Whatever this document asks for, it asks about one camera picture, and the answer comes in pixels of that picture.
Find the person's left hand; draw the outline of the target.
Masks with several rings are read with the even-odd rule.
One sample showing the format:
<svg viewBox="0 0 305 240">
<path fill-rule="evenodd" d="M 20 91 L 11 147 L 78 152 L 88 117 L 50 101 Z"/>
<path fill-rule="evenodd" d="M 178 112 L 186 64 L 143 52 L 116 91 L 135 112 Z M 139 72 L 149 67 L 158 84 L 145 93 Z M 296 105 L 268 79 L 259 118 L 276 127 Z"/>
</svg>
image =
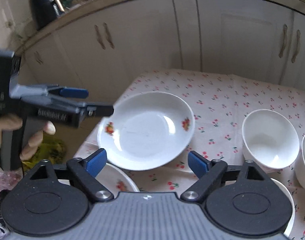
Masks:
<svg viewBox="0 0 305 240">
<path fill-rule="evenodd" d="M 16 115 L 9 114 L 0 118 L 0 149 L 2 144 L 2 131 L 16 131 L 21 127 L 22 119 Z M 36 154 L 38 147 L 42 143 L 44 132 L 49 135 L 54 135 L 56 133 L 54 124 L 48 121 L 42 130 L 36 132 L 32 137 L 30 137 L 27 145 L 20 154 L 20 159 L 22 161 L 29 160 Z"/>
</svg>

